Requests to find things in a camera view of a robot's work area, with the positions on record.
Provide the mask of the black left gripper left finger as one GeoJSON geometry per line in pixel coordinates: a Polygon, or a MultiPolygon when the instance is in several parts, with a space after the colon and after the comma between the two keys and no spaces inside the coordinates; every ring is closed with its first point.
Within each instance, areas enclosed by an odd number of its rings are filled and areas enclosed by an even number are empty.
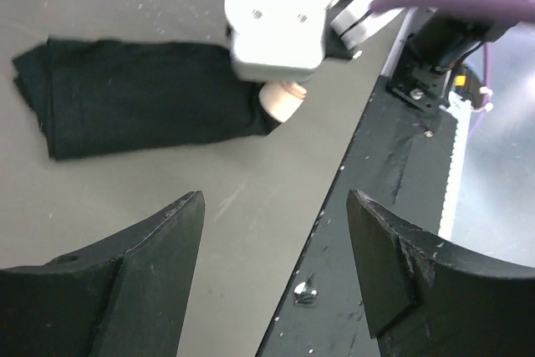
{"type": "Polygon", "coordinates": [[[3,269],[2,355],[176,355],[204,217],[192,191],[44,265],[3,269]]]}

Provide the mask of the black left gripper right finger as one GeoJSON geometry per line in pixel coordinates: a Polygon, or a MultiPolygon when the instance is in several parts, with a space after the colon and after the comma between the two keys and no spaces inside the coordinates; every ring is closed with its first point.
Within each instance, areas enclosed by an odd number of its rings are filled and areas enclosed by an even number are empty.
{"type": "Polygon", "coordinates": [[[350,191],[369,335],[383,356],[532,356],[534,270],[473,252],[350,191]]]}

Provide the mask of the black underwear beige waistband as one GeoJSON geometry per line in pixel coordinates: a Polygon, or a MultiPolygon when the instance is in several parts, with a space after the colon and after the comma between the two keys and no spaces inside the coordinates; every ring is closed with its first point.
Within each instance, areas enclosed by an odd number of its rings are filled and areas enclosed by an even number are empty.
{"type": "Polygon", "coordinates": [[[229,51],[209,43],[50,38],[13,67],[56,161],[266,136],[307,94],[239,79],[229,51]]]}

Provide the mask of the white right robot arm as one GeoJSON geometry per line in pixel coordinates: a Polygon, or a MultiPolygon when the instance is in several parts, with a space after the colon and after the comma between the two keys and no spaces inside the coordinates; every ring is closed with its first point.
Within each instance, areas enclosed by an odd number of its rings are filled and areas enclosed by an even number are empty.
{"type": "Polygon", "coordinates": [[[505,28],[478,23],[432,7],[423,25],[406,38],[388,89],[427,113],[449,105],[448,93],[463,73],[465,59],[505,28]]]}

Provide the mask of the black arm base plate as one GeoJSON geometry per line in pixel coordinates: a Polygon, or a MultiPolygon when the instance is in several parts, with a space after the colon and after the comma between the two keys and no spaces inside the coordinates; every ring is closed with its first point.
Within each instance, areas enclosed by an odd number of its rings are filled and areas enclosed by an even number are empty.
{"type": "Polygon", "coordinates": [[[376,356],[367,315],[380,297],[408,305],[397,237],[377,213],[437,232],[456,119],[426,119],[377,79],[334,181],[262,338],[260,356],[376,356]]]}

